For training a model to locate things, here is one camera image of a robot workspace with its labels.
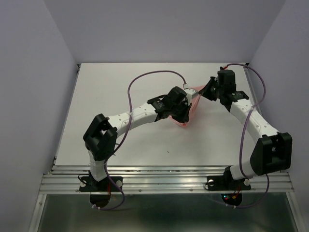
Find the pink satin napkin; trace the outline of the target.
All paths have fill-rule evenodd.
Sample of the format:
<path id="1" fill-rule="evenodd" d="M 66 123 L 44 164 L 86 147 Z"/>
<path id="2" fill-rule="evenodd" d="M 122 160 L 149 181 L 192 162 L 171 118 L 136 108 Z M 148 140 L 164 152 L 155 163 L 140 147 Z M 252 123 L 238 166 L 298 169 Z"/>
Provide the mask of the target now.
<path id="1" fill-rule="evenodd" d="M 195 90 L 197 90 L 198 92 L 204 87 L 205 85 L 203 86 L 198 86 L 198 87 L 188 87 L 187 85 L 184 85 L 183 86 L 183 90 L 186 89 L 186 88 L 193 88 Z M 197 111 L 197 106 L 198 106 L 198 103 L 199 103 L 199 100 L 200 100 L 201 96 L 199 95 L 198 97 L 194 98 L 192 101 L 188 101 L 187 98 L 185 98 L 185 100 L 183 102 L 186 103 L 186 105 L 191 105 L 191 109 L 190 109 L 190 112 L 189 112 L 189 122 L 187 123 L 179 123 L 177 122 L 176 120 L 174 120 L 172 118 L 172 116 L 169 116 L 169 119 L 171 121 L 173 121 L 176 125 L 180 126 L 180 127 L 186 127 L 188 126 L 188 124 L 190 123 L 190 121 L 193 120 L 195 114 L 196 114 L 196 111 Z"/>

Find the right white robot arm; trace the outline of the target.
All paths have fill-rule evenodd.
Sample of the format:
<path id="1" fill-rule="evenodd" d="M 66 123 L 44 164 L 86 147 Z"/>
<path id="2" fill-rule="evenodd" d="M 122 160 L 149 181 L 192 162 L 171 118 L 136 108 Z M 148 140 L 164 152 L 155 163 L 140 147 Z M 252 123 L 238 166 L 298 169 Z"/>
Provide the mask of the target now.
<path id="1" fill-rule="evenodd" d="M 251 179 L 282 170 L 291 166 L 292 137 L 271 126 L 256 110 L 244 91 L 238 91 L 236 75 L 232 70 L 221 69 L 216 77 L 211 77 L 199 92 L 210 101 L 219 100 L 229 113 L 243 125 L 242 134 L 248 133 L 255 147 L 248 160 L 239 158 L 237 165 L 226 169 L 222 177 L 223 185 L 232 189 L 240 179 Z"/>

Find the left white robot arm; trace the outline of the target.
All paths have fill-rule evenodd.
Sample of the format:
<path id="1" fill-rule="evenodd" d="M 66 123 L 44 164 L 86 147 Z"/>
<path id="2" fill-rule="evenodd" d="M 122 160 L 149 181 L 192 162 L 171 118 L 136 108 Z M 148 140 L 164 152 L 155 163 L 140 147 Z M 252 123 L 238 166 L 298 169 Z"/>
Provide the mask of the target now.
<path id="1" fill-rule="evenodd" d="M 198 92 L 193 88 L 174 87 L 168 94 L 152 98 L 128 112 L 109 117 L 96 115 L 83 136 L 90 156 L 91 185 L 96 190 L 106 188 L 106 162 L 120 147 L 116 145 L 118 137 L 125 139 L 130 130 L 168 117 L 187 123 L 193 99 L 197 96 Z"/>

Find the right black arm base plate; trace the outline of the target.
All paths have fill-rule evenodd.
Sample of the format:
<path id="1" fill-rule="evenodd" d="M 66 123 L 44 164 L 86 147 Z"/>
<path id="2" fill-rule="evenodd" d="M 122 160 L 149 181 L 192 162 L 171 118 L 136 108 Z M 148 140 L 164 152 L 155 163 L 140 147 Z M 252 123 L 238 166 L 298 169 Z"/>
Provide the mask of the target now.
<path id="1" fill-rule="evenodd" d="M 207 177 L 204 189 L 209 191 L 234 191 L 251 190 L 251 185 L 245 185 L 245 179 L 226 179 L 223 175 L 211 175 Z"/>

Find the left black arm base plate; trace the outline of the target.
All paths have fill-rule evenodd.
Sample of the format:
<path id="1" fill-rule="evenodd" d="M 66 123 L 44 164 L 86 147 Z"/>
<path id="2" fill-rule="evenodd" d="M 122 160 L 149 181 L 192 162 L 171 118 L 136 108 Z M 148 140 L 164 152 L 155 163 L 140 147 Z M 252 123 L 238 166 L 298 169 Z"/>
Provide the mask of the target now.
<path id="1" fill-rule="evenodd" d="M 120 192 L 122 186 L 116 187 L 109 178 L 104 178 L 101 181 L 96 181 L 89 175 L 78 176 L 80 181 L 80 192 Z"/>

